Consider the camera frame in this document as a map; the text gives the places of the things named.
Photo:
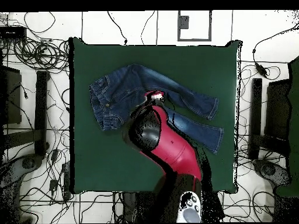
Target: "green table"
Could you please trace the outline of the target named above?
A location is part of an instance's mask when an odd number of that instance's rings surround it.
[[[90,104],[89,85],[128,64],[149,67],[191,90],[219,98],[212,121],[176,106],[176,111],[195,121],[224,128],[217,155],[206,154],[213,189],[234,191],[234,128],[239,41],[227,47],[87,45],[70,39],[74,68],[74,191],[152,191],[162,176],[152,161],[127,146],[122,129],[102,131]]]

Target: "dark green cloth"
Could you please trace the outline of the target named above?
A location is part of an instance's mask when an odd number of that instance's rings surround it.
[[[278,187],[276,192],[281,197],[299,197],[299,57],[288,64],[288,72],[291,79],[291,90],[288,94],[291,104],[288,133],[291,152],[287,169],[291,175],[291,184]]]
[[[89,85],[129,64],[151,68],[191,90],[219,98],[212,121],[190,110],[176,111],[203,124],[224,128],[217,155],[206,154],[214,190],[233,190],[234,127],[239,41],[228,47],[87,45],[74,38],[74,191],[152,191],[161,169],[127,146],[121,131],[102,131],[93,114]]]

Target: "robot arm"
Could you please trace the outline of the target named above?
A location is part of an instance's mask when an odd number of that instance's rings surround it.
[[[164,184],[149,213],[154,222],[201,222],[202,173],[196,151],[168,125],[162,92],[147,94],[147,101],[131,115],[125,142],[161,167]]]

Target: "blue jeans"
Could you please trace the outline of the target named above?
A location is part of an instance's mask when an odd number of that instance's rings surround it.
[[[160,73],[142,65],[132,64],[113,71],[90,85],[91,105],[96,120],[103,131],[119,129],[129,118],[135,106],[144,102],[148,91],[161,90],[180,107],[185,107],[208,120],[216,114],[219,100],[194,92]],[[175,112],[168,112],[169,123]],[[223,129],[194,122],[175,113],[176,127],[217,153]]]

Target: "white floor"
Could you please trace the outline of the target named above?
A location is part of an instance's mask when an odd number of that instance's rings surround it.
[[[212,22],[212,41],[211,42],[178,42],[177,38],[177,25],[178,25],[178,12],[176,10],[165,11],[165,10],[146,10],[139,12],[110,12],[115,22],[121,27],[122,32],[128,40],[128,45],[142,45],[142,41],[145,45],[169,45],[175,44],[177,46],[189,46],[189,45],[213,45],[213,46],[224,46],[230,40],[241,40],[243,41],[241,60],[242,67],[246,65],[253,65],[252,50],[255,44],[265,38],[268,38],[280,31],[289,29],[295,26],[299,22],[299,16],[295,15],[291,10],[214,10],[213,11],[213,22]],[[147,19],[153,14],[153,16],[147,22],[147,25],[142,34],[141,32]],[[9,24],[17,24],[17,21],[24,24],[25,13],[10,13]],[[83,41],[88,44],[124,44],[124,38],[121,36],[118,27],[109,19],[107,12],[53,12],[56,22],[52,28],[48,31],[38,34],[40,37],[52,38],[52,39],[63,39],[67,40],[69,37],[82,37]],[[53,22],[53,17],[48,12],[29,13],[26,17],[27,25],[34,31],[41,31],[49,26]],[[279,67],[281,70],[280,75],[278,69],[271,69],[271,78],[276,80],[287,79],[288,69],[287,62],[290,62],[299,55],[299,31],[291,31],[275,38],[262,42],[256,48],[255,60],[260,61],[264,67]],[[28,32],[27,35],[30,38],[34,36]],[[9,55],[8,66],[19,69],[22,74],[22,85],[27,90],[28,99],[22,97],[21,108],[24,109],[28,115],[30,122],[34,123],[34,111],[32,107],[35,106],[35,82],[36,74],[33,69],[23,65],[16,64],[13,62],[18,61],[14,55]],[[251,79],[245,79],[256,73],[256,69],[253,66],[246,67],[248,70],[242,73],[244,78],[244,84],[246,84],[246,90],[243,95],[243,99],[240,100],[240,110],[247,109],[250,104],[246,102],[250,101],[250,84]],[[50,123],[47,122],[47,141],[50,143],[50,148],[54,146],[55,136],[57,139],[62,135],[64,145],[68,146],[69,138],[68,127],[69,127],[69,114],[65,110],[64,104],[62,103],[59,94],[65,89],[69,88],[68,76],[65,72],[51,75],[53,80],[48,83],[49,95],[48,106],[56,103],[57,107],[52,107],[48,110]],[[270,80],[263,79],[263,101],[266,100],[266,87]],[[69,93],[66,92],[64,100],[68,102]],[[266,103],[262,104],[262,129],[265,124],[265,107]],[[245,110],[240,113],[239,119],[240,124],[245,125],[245,119],[249,118],[249,111]],[[5,126],[8,133],[20,131],[22,129],[30,130],[30,125],[26,121],[25,115],[22,113],[22,123],[12,124],[8,127]],[[245,134],[248,127],[239,127],[239,133]],[[240,141],[239,149],[245,149],[245,141]],[[5,153],[4,159],[10,159],[16,155],[22,146],[8,150]],[[59,145],[59,149],[64,149],[62,144]],[[22,149],[18,156],[32,153],[34,150],[33,145]],[[260,157],[264,157],[267,152],[260,151]],[[61,165],[64,160],[69,159],[69,153],[65,153],[66,158],[63,157],[56,168],[58,172],[61,170]],[[271,157],[278,157],[278,154],[272,154]],[[284,160],[274,160],[279,162],[281,166],[284,165]],[[240,219],[244,222],[259,222],[256,215],[253,213],[252,203],[249,203],[249,196],[252,197],[259,191],[272,192],[270,184],[264,179],[260,178],[253,170],[250,170],[252,165],[247,163],[244,166],[240,166],[237,171],[239,191],[236,194],[225,194],[219,192],[219,197],[223,203],[224,212],[227,217],[224,219],[225,222],[235,222]],[[28,174],[21,188],[21,195],[25,195],[31,188],[41,188],[45,193],[48,191],[50,178],[47,177],[46,163],[44,162],[38,170]],[[97,195],[109,196],[111,192],[85,192],[81,195],[75,195],[72,201],[68,204],[69,208],[63,210],[60,217],[59,223],[78,223],[79,218],[82,220],[82,212],[89,208],[92,202],[95,200]],[[56,197],[57,200],[61,200],[61,195],[58,192]],[[255,198],[255,203],[260,206],[257,208],[258,217],[263,222],[270,222],[271,216],[266,213],[267,209],[273,210],[273,198],[266,194],[259,194]],[[32,189],[28,193],[27,197],[24,197],[21,203],[22,209],[30,212],[34,212],[39,216],[38,223],[51,223],[59,218],[59,212],[61,212],[61,205],[54,204],[49,205],[50,200],[43,193]],[[98,196],[96,203],[83,213],[82,223],[106,223],[111,220],[112,217],[112,197]],[[116,205],[116,212],[121,215],[122,204]]]

